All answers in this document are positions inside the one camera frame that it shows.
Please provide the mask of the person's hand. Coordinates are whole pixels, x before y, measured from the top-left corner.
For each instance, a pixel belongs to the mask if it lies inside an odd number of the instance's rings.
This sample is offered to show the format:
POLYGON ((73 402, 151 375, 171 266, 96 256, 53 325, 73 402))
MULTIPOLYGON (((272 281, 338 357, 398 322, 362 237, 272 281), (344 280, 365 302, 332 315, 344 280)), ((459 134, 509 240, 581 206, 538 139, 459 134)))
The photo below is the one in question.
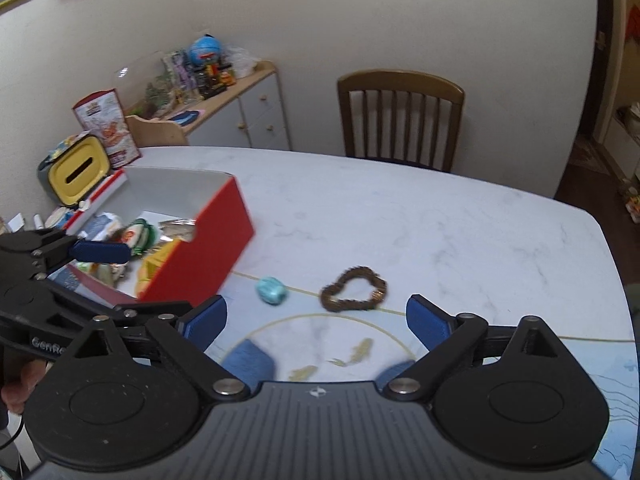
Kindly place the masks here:
POLYGON ((1 389, 1 400, 9 412, 21 415, 25 404, 50 365, 46 361, 33 360, 26 363, 13 382, 8 382, 1 389))

